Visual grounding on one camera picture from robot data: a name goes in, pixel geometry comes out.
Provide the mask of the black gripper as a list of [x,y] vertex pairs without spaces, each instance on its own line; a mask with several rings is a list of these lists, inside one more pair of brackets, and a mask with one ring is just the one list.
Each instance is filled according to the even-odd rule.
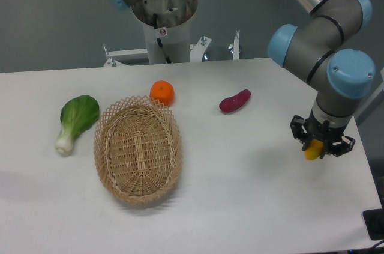
[[323,150],[319,156],[339,157],[353,150],[356,140],[349,136],[343,136],[344,127],[331,127],[328,120],[320,123],[314,116],[304,119],[295,115],[291,122],[290,128],[293,137],[300,141],[302,150],[305,151],[313,139],[323,142]]

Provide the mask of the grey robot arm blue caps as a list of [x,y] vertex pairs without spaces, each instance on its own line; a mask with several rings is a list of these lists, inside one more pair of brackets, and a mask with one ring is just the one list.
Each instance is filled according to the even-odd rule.
[[[110,0],[119,10],[131,8],[143,25],[151,64],[200,62],[210,39],[191,47],[188,22],[197,0]],[[298,0],[312,16],[304,29],[287,24],[268,44],[268,56],[280,67],[317,91],[308,118],[294,116],[293,137],[307,153],[341,156],[355,140],[344,130],[376,74],[364,52],[342,49],[342,44],[371,19],[370,0]]]

